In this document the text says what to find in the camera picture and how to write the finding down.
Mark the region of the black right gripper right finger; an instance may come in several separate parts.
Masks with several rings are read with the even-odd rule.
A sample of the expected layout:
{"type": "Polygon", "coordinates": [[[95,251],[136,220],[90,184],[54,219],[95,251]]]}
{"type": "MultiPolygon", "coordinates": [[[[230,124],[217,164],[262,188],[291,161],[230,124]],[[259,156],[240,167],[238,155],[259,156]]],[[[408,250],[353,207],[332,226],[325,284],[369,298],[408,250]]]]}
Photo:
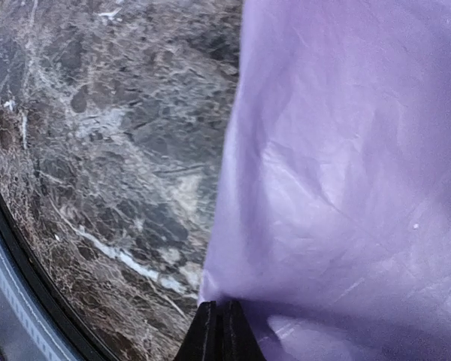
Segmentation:
{"type": "Polygon", "coordinates": [[[222,309],[222,359],[265,361],[239,301],[230,301],[222,309]]]}

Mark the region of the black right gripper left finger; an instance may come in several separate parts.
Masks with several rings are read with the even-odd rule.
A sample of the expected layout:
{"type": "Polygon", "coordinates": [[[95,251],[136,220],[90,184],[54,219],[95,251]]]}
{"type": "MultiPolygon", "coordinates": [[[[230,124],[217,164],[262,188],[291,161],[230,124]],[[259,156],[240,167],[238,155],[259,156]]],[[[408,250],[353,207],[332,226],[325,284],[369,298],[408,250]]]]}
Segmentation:
{"type": "Polygon", "coordinates": [[[176,361],[222,360],[222,312],[216,302],[202,302],[196,311],[176,361]]]}

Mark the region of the purple and pink wrapping paper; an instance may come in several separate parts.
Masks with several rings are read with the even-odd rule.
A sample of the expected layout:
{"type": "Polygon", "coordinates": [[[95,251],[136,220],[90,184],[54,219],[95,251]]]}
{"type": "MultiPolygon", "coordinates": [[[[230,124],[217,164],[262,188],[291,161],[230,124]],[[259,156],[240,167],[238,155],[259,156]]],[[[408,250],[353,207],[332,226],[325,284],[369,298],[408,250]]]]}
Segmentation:
{"type": "Polygon", "coordinates": [[[451,360],[451,1],[246,1],[201,300],[269,360],[451,360]]]}

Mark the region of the black front rail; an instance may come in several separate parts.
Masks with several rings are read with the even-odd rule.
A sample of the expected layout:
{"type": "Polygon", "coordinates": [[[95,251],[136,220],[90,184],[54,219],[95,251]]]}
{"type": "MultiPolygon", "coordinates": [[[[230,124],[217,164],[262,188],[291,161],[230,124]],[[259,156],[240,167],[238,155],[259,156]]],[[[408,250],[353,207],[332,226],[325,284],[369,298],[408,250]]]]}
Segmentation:
{"type": "Polygon", "coordinates": [[[80,319],[45,274],[0,193],[0,240],[41,313],[79,360],[116,360],[112,350],[80,319]]]}

